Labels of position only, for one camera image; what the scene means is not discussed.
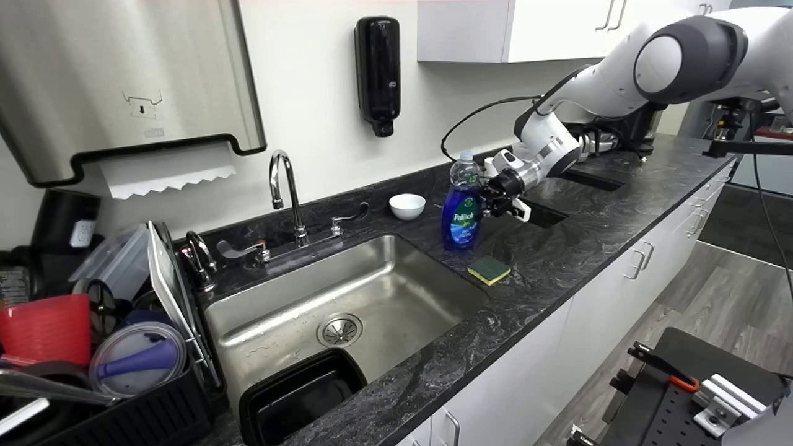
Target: blue container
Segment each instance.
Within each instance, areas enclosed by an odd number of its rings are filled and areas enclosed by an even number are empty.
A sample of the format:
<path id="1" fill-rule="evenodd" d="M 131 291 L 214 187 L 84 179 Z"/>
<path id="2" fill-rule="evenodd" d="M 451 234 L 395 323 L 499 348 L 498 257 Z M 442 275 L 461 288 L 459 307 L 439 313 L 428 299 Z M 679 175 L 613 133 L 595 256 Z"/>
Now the blue container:
<path id="1" fill-rule="evenodd" d="M 478 195 L 480 172 L 471 153 L 451 167 L 451 194 L 440 213 L 440 234 L 446 250 L 468 250 L 476 242 L 482 219 L 482 204 Z"/>
<path id="2" fill-rule="evenodd" d="M 482 219 L 476 192 L 454 189 L 442 204 L 440 231 L 446 250 L 471 250 Z"/>

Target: sponge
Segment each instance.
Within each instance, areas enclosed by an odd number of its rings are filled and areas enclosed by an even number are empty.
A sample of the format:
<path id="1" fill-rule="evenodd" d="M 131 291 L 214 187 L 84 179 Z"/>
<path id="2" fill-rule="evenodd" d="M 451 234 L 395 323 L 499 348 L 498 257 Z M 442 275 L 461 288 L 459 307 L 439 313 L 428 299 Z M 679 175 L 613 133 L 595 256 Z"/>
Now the sponge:
<path id="1" fill-rule="evenodd" d="M 482 286 L 494 286 L 498 279 L 503 279 L 504 275 L 511 275 L 511 265 L 494 261 L 494 257 L 476 257 L 471 265 L 468 265 L 468 272 L 472 278 L 478 278 Z"/>

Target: sink drain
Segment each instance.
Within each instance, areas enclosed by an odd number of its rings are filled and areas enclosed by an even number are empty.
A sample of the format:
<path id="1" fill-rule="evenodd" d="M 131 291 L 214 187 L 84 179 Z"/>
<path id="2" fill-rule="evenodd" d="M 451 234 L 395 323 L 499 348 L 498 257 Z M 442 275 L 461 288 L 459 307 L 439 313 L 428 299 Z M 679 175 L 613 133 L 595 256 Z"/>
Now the sink drain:
<path id="1" fill-rule="evenodd" d="M 332 314 L 317 327 L 317 339 L 326 348 L 350 344 L 361 336 L 363 324 L 353 314 Z"/>

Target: red cup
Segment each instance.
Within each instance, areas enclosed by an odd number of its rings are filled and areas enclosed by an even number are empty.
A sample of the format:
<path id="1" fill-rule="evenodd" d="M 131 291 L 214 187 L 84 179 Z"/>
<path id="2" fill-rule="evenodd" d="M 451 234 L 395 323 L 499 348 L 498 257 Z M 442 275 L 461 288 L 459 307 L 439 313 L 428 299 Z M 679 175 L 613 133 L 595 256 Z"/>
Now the red cup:
<path id="1" fill-rule="evenodd" d="M 92 362 L 92 307 L 87 296 L 45 297 L 0 310 L 3 359 L 12 365 Z"/>

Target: sink basin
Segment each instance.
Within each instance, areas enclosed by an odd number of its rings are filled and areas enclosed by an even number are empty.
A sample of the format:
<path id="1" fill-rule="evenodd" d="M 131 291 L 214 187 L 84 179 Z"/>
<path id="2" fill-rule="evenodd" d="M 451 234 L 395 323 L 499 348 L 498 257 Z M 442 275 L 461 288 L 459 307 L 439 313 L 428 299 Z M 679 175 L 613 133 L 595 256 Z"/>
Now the sink basin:
<path id="1" fill-rule="evenodd" d="M 476 313 L 482 293 L 409 242 L 380 236 L 211 302 L 203 314 L 229 407 L 252 384 L 325 350 L 367 382 Z"/>

